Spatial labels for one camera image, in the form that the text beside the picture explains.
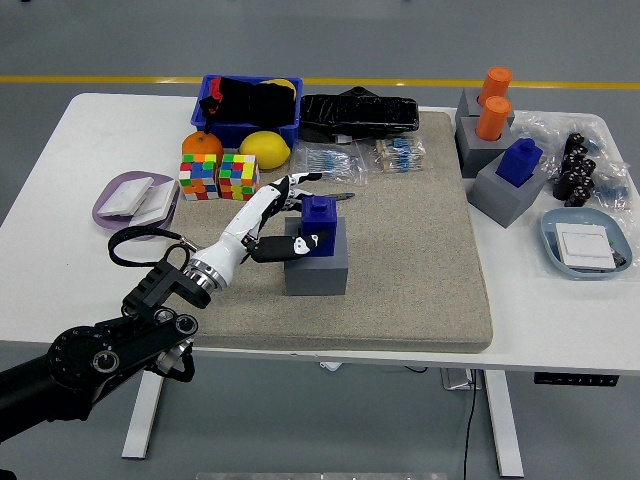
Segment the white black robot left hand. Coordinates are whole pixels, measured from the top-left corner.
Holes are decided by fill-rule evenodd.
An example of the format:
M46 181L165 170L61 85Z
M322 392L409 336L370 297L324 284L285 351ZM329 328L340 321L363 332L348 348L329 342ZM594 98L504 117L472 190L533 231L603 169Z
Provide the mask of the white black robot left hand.
M300 183L321 177L320 173L291 174L261 187L225 227L219 240L192 256L184 273L211 293L227 288L236 267L248 257L257 263L271 263L310 254L329 238L327 230L297 237L259 234L267 220L278 212L301 208L302 200L310 194L297 188Z

